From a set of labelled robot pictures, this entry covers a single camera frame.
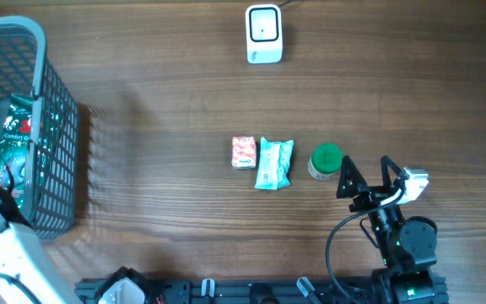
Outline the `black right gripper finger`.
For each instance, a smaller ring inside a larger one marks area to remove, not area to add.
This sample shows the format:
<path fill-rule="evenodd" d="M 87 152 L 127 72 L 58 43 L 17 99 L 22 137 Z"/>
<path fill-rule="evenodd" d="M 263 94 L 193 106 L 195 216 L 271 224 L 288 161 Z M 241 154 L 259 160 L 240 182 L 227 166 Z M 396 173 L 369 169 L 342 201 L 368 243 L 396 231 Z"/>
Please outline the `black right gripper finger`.
<path fill-rule="evenodd" d="M 353 198 L 369 190 L 366 180 L 348 155 L 342 159 L 337 198 Z"/>
<path fill-rule="evenodd" d="M 398 186 L 395 184 L 395 181 L 391 179 L 390 171 L 394 172 L 396 176 L 400 176 L 402 170 L 389 156 L 384 155 L 381 157 L 382 186 L 383 189 L 387 190 L 389 193 L 395 193 Z"/>

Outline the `green lid jar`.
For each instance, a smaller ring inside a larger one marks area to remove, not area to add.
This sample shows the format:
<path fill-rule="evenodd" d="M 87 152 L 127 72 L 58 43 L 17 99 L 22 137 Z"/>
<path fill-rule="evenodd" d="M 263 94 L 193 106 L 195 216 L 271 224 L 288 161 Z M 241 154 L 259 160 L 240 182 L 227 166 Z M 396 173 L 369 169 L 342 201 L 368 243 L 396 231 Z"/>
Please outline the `green lid jar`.
<path fill-rule="evenodd" d="M 313 151 L 309 162 L 308 172 L 319 181 L 330 180 L 342 166 L 343 152 L 332 143 L 319 145 Z"/>

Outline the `teal tissue packet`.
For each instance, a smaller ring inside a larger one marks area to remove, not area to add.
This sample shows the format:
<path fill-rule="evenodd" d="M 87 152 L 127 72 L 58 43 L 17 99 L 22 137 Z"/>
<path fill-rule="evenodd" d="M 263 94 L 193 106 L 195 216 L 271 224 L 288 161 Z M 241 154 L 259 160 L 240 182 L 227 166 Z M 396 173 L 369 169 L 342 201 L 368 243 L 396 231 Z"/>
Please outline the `teal tissue packet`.
<path fill-rule="evenodd" d="M 288 173 L 293 148 L 293 140 L 270 142 L 265 137 L 261 138 L 256 189 L 279 190 L 290 185 Z"/>

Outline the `orange red snack packet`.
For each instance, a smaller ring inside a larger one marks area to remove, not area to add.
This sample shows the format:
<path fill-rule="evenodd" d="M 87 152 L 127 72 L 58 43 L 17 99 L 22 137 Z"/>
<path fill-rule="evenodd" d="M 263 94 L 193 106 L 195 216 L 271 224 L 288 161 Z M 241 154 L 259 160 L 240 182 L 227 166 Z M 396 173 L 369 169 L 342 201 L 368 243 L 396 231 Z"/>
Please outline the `orange red snack packet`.
<path fill-rule="evenodd" d="M 231 165 L 235 169 L 252 169 L 257 164 L 257 146 L 253 137 L 232 138 Z"/>

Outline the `green sponge package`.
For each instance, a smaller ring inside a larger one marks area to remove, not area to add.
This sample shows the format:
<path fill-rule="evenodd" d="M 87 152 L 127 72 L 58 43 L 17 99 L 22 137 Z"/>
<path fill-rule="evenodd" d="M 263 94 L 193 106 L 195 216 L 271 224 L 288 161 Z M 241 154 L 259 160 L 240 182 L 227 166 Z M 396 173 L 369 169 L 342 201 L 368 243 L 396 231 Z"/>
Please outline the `green sponge package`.
<path fill-rule="evenodd" d="M 8 114 L 3 122 L 0 138 L 0 186 L 9 189 L 13 180 L 12 196 L 19 208 L 24 203 L 25 165 L 29 153 L 31 98 L 12 95 Z"/>

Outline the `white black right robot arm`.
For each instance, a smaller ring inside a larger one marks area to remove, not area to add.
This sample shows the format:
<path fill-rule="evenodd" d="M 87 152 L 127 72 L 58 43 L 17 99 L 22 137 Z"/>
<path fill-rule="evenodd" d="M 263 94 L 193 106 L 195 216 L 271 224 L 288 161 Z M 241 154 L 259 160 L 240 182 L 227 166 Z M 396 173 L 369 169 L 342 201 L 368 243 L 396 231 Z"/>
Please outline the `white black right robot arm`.
<path fill-rule="evenodd" d="M 332 239 L 348 222 L 367 219 L 364 231 L 378 248 L 385 267 L 370 276 L 369 302 L 447 303 L 445 279 L 434 276 L 430 267 L 437 263 L 438 227 L 423 216 L 405 218 L 401 206 L 415 201 L 429 185 L 423 169 L 397 166 L 388 156 L 381 158 L 382 184 L 370 186 L 349 156 L 344 156 L 337 187 L 338 198 L 351 198 L 352 213 L 333 228 L 327 239 L 326 266 L 333 285 L 341 296 L 356 303 L 357 293 L 347 291 L 335 277 L 331 263 Z"/>

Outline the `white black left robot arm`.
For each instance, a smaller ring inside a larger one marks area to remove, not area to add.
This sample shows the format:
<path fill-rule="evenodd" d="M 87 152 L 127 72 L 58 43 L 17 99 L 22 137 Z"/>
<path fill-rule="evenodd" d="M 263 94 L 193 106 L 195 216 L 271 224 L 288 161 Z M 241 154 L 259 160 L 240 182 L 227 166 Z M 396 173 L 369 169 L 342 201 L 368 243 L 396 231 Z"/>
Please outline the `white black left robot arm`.
<path fill-rule="evenodd" d="M 0 187 L 0 296 L 7 303 L 83 303 L 56 271 L 40 238 Z"/>

